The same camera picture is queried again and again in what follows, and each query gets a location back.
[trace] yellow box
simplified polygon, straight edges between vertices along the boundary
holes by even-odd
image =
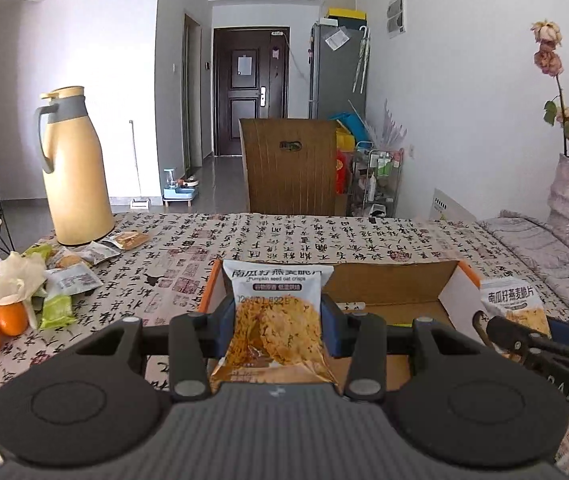
[[[355,137],[342,128],[335,131],[335,140],[338,150],[343,152],[352,152],[355,150]]]
[[[366,20],[366,12],[355,9],[340,9],[339,7],[329,7],[327,17],[340,16],[341,18],[353,18],[355,20]]]

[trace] bottle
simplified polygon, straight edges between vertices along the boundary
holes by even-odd
[[[367,194],[366,198],[368,202],[373,202],[375,200],[375,187],[376,187],[376,180],[375,180],[375,175],[373,174],[369,179],[369,193]]]

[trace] green snack package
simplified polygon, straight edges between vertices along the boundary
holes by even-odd
[[[76,321],[71,310],[71,296],[58,295],[44,300],[40,330],[61,328]]]
[[[22,255],[29,256],[30,254],[38,253],[40,254],[40,256],[42,256],[42,259],[46,261],[47,258],[49,257],[49,254],[51,254],[52,252],[53,252],[53,247],[51,247],[50,244],[33,244],[26,251],[24,251]]]

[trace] cardboard box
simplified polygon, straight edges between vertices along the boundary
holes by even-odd
[[[336,128],[335,121],[241,119],[249,212],[333,215]]]
[[[472,317],[484,310],[480,301],[479,278],[464,262],[425,264],[333,265],[333,275],[324,288],[336,303],[366,304],[365,310],[383,317],[387,324],[410,324],[416,317],[428,316],[453,326],[481,342]],[[231,282],[215,263],[200,303],[200,312],[212,312],[227,293]],[[344,384],[350,359],[330,359],[329,365],[339,384]],[[387,389],[395,390],[410,378],[406,356],[387,357]]]

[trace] snack wrapper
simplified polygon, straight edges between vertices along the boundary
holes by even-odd
[[[53,250],[46,261],[47,269],[68,269],[69,267],[82,263],[82,258],[66,247]]]
[[[71,308],[70,296],[58,295],[44,300],[40,330],[61,328],[76,321],[77,319],[73,316]]]
[[[483,280],[480,295],[490,316],[503,316],[551,336],[542,300],[529,282],[519,278]]]
[[[90,266],[96,266],[97,264],[101,264],[122,254],[112,247],[97,242],[91,242],[88,245],[78,247],[74,252]]]
[[[26,251],[24,251],[24,253],[22,253],[22,255],[29,256],[30,254],[37,253],[40,254],[40,256],[42,256],[42,259],[44,261],[46,261],[52,252],[53,252],[53,247],[51,244],[37,243],[29,247]]]
[[[142,244],[148,242],[151,237],[146,233],[138,233],[137,231],[125,231],[111,236],[102,238],[101,242],[116,246],[123,251],[130,251]]]
[[[75,264],[68,269],[46,270],[46,290],[50,296],[73,296],[82,294],[103,285],[96,274],[87,267],[85,262]]]
[[[320,322],[320,293],[333,267],[225,260],[224,270],[233,286],[235,328],[212,388],[224,381],[335,383]]]

